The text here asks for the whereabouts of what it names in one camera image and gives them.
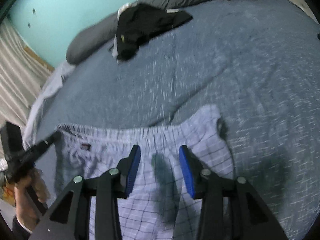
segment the blue bedsheet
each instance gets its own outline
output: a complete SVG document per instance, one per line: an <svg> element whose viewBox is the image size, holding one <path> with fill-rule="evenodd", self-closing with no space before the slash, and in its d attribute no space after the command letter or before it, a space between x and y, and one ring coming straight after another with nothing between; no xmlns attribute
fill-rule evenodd
<svg viewBox="0 0 320 240"><path fill-rule="evenodd" d="M253 184L289 239L302 239L320 209L319 25L287 0L210 1L193 20L117 64L109 44L81 63L43 117L100 128L179 124L216 104L236 174ZM37 163L52 198L54 148Z"/></svg>

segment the white cuff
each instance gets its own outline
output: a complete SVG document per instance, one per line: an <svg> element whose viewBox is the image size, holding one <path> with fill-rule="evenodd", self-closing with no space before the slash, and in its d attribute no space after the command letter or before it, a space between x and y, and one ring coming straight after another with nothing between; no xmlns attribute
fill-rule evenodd
<svg viewBox="0 0 320 240"><path fill-rule="evenodd" d="M17 218L18 223L20 224L20 226L23 227L24 230L26 230L29 234L32 234L32 231L28 228L26 228L24 225L22 225L22 223L19 221L19 219Z"/></svg>

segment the person's arm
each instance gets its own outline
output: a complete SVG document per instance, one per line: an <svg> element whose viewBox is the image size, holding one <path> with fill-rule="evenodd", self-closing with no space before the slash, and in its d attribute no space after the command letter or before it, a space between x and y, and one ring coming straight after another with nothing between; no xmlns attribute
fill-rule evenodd
<svg viewBox="0 0 320 240"><path fill-rule="evenodd" d="M38 223L38 217L26 197L26 188L32 185L40 202L47 200L47 190L38 170L33 169L28 176L22 178L14 187L16 201L16 217L12 231L22 240L27 240Z"/></svg>

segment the blue rubber pad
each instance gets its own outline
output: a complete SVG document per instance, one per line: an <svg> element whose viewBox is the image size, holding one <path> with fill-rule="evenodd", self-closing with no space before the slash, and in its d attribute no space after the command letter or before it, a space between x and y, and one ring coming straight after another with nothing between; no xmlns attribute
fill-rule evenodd
<svg viewBox="0 0 320 240"><path fill-rule="evenodd" d="M138 167L140 164L140 158L141 158L141 150L140 150L140 147L138 146L136 149L136 152L134 153L134 158L131 163L130 170L128 172L127 186L125 190L125 194L127 195L127 197L129 197L130 193L133 190L134 182L136 180L136 176L138 172Z"/></svg>
<svg viewBox="0 0 320 240"><path fill-rule="evenodd" d="M194 198L196 194L195 187L194 187L194 179L191 173L189 163L186 158L186 153L184 152L184 149L182 146L179 148L179 161L180 161L184 182L187 187L187 191L189 195L192 198Z"/></svg>

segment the black garment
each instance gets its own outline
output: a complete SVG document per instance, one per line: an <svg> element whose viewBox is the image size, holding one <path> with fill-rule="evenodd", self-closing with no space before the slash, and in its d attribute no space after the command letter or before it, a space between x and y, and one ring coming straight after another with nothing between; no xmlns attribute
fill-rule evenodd
<svg viewBox="0 0 320 240"><path fill-rule="evenodd" d="M116 31L117 59L130 59L140 45L191 19L192 16L185 11L167 13L144 3L127 8L120 14Z"/></svg>
<svg viewBox="0 0 320 240"><path fill-rule="evenodd" d="M19 224L17 217L12 222L12 232L18 240L28 240L30 234Z"/></svg>

